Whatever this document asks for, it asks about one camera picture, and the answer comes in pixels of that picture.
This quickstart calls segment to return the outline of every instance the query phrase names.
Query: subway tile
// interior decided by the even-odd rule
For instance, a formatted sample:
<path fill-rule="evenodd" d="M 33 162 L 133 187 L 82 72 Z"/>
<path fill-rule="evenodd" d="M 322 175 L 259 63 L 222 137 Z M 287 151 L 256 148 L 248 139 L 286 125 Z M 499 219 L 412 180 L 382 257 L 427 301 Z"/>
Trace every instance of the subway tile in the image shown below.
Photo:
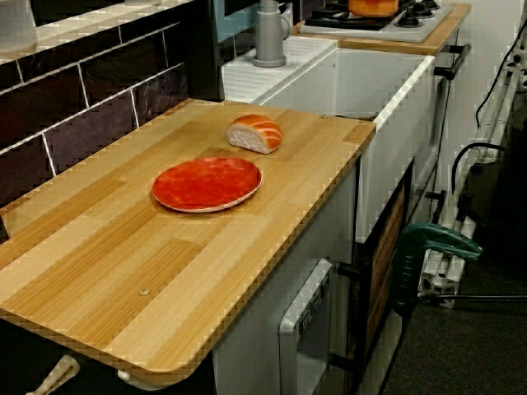
<path fill-rule="evenodd" d="M 0 150 L 86 108 L 76 67 L 0 95 Z"/>
<path fill-rule="evenodd" d="M 42 26 L 120 2 L 123 2 L 123 0 L 75 0 L 66 2 L 58 2 L 57 0 L 31 0 L 31 8 L 35 16 L 35 24 Z"/>
<path fill-rule="evenodd" d="M 120 44 L 117 27 L 76 39 L 19 60 L 26 81 Z"/>
<path fill-rule="evenodd" d="M 16 69 L 16 62 L 0 65 L 0 91 L 20 83 L 20 75 Z"/>
<path fill-rule="evenodd" d="M 220 50 L 220 64 L 218 66 L 222 66 L 223 64 L 230 62 L 232 59 L 235 58 L 236 54 L 234 46 L 234 37 L 224 39 L 217 46 Z"/>
<path fill-rule="evenodd" d="M 130 93 L 97 105 L 45 133 L 57 173 L 100 151 L 136 127 Z"/>
<path fill-rule="evenodd" d="M 133 89 L 139 126 L 189 98 L 184 64 Z"/>
<path fill-rule="evenodd" d="M 0 156 L 0 207 L 53 178 L 42 137 Z"/>
<path fill-rule="evenodd" d="M 163 30 L 166 45 L 166 58 L 169 67 L 176 66 L 184 62 L 189 41 L 189 29 L 185 29 L 184 24 L 172 26 Z"/>
<path fill-rule="evenodd" d="M 241 31 L 234 36 L 236 42 L 236 56 L 250 51 L 256 46 L 256 26 Z"/>
<path fill-rule="evenodd" d="M 141 37 L 142 35 L 152 33 L 155 30 L 181 22 L 185 18 L 188 6 L 188 3 L 182 4 L 176 8 L 145 16 L 141 19 L 121 25 L 121 37 L 123 38 L 123 42 L 125 43 L 136 39 L 137 37 Z"/>
<path fill-rule="evenodd" d="M 82 63 L 90 105 L 166 69 L 161 33 Z"/>

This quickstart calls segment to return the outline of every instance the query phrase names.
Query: green clamp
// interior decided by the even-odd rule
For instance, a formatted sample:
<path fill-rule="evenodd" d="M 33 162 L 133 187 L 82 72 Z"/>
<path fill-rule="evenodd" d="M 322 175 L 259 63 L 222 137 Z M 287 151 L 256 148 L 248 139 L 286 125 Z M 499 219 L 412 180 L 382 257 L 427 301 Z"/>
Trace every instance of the green clamp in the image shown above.
<path fill-rule="evenodd" d="M 482 249 L 455 230 L 431 223 L 406 226 L 397 240 L 389 286 L 389 305 L 402 317 L 409 316 L 417 300 L 417 288 L 428 249 L 464 260 L 476 260 Z"/>

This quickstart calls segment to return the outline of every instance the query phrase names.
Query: wooden counter edge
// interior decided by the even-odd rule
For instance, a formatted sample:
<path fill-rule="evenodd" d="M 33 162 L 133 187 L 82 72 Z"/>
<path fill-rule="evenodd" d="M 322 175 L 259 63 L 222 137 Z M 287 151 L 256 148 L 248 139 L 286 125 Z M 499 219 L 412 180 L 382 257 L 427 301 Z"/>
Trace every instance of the wooden counter edge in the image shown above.
<path fill-rule="evenodd" d="M 153 125 L 156 125 L 159 122 L 162 122 L 165 118 L 171 116 L 180 109 L 183 109 L 184 107 L 192 103 L 197 103 L 200 105 L 247 105 L 246 103 L 236 102 L 232 100 L 224 100 L 222 102 L 209 102 L 205 100 L 187 99 L 179 103 L 172 109 L 169 109 L 165 113 L 154 118 L 152 121 L 145 123 L 141 126 L 141 128 L 149 128 Z M 23 328 L 28 332 L 37 334 L 47 340 L 55 342 L 60 346 L 68 348 L 69 350 L 92 358 L 93 360 L 97 360 L 100 363 L 108 365 L 114 369 L 122 370 L 132 375 L 133 377 L 141 379 L 147 383 L 166 386 L 177 384 L 185 380 L 198 368 L 198 366 L 205 359 L 207 354 L 217 343 L 219 338 L 235 320 L 238 313 L 245 307 L 249 299 L 255 294 L 255 292 L 257 291 L 259 286 L 264 282 L 264 279 L 268 276 L 268 274 L 276 267 L 277 263 L 280 261 L 280 259 L 282 259 L 285 252 L 291 247 L 296 238 L 305 229 L 307 224 L 310 222 L 311 218 L 313 218 L 315 213 L 326 201 L 328 196 L 342 181 L 344 175 L 352 168 L 352 166 L 357 161 L 357 158 L 368 147 L 370 141 L 375 136 L 375 123 L 354 118 L 350 118 L 349 120 L 357 123 L 354 127 L 356 130 L 350 132 L 348 136 L 345 137 L 344 141 L 354 142 L 358 145 L 355 153 L 338 172 L 331 184 L 329 184 L 328 187 L 324 190 L 324 192 L 322 192 L 322 194 L 313 204 L 311 209 L 305 214 L 303 220 L 299 223 L 299 225 L 285 239 L 284 243 L 282 244 L 282 247 L 277 251 L 273 258 L 269 260 L 269 262 L 267 263 L 265 268 L 260 272 L 260 274 L 253 280 L 248 290 L 238 299 L 236 304 L 232 306 L 232 309 L 229 314 L 225 317 L 225 319 L 223 319 L 223 321 L 220 322 L 217 328 L 212 332 L 211 336 L 208 338 L 208 341 L 205 343 L 205 346 L 200 349 L 190 351 L 189 358 L 186 360 L 182 360 L 179 363 L 178 367 L 174 369 L 148 369 L 142 366 L 134 365 L 131 362 L 119 358 L 117 355 L 110 354 L 108 351 L 100 350 L 96 347 L 90 346 L 89 344 L 80 342 L 77 339 L 72 339 L 67 335 L 55 332 L 54 330 L 49 329 L 47 327 L 41 327 L 38 323 L 34 323 L 29 319 L 19 317 L 18 315 L 12 314 L 5 310 L 0 311 L 0 319 L 3 319 L 8 323 Z M 65 177 L 65 173 L 58 175 L 58 177 Z M 16 201 L 6 205 L 5 207 L 1 207 L 0 210 L 9 211 L 15 206 Z"/>
<path fill-rule="evenodd" d="M 432 31 L 423 43 L 406 43 L 403 41 L 387 41 L 378 39 L 353 39 L 343 38 L 338 35 L 316 35 L 299 33 L 298 27 L 294 26 L 293 35 L 300 37 L 311 37 L 317 39 L 337 40 L 339 48 L 365 49 L 381 52 L 408 53 L 411 55 L 437 56 L 445 47 L 446 41 L 454 33 L 455 29 L 463 22 L 469 14 L 472 5 L 467 3 L 452 4 L 449 15 Z"/>

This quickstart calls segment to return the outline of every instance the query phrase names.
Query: wooden countertop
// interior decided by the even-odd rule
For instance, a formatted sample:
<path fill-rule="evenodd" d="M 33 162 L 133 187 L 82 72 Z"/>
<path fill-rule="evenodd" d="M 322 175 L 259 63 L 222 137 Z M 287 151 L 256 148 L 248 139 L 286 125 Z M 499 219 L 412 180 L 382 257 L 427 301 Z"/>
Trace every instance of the wooden countertop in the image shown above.
<path fill-rule="evenodd" d="M 252 113 L 284 131 L 268 156 L 226 141 L 227 125 Z M 365 121 L 187 100 L 0 210 L 11 236 L 0 245 L 0 318 L 147 382 L 177 383 L 374 132 Z M 250 160 L 263 184 L 215 213 L 158 204 L 157 175 L 203 156 Z"/>
<path fill-rule="evenodd" d="M 338 40 L 339 48 L 369 49 L 372 51 L 437 56 L 443 47 L 445 47 L 446 41 L 452 33 L 454 33 L 464 18 L 469 14 L 470 8 L 470 4 L 452 4 L 452 11 L 450 11 L 449 15 L 437 26 L 437 28 L 434 29 L 434 31 L 432 31 L 427 39 L 420 44 L 378 39 L 353 39 L 343 38 L 338 35 L 315 35 L 298 32 L 296 32 L 295 35 Z"/>

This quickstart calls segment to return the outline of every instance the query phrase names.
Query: orange pot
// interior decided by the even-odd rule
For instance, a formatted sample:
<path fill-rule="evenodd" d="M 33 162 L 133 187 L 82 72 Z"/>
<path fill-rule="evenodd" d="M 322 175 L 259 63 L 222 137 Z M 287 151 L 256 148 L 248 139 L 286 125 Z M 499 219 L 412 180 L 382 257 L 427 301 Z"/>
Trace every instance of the orange pot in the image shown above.
<path fill-rule="evenodd" d="M 395 14 L 399 0 L 349 0 L 347 8 L 353 15 L 381 18 Z"/>

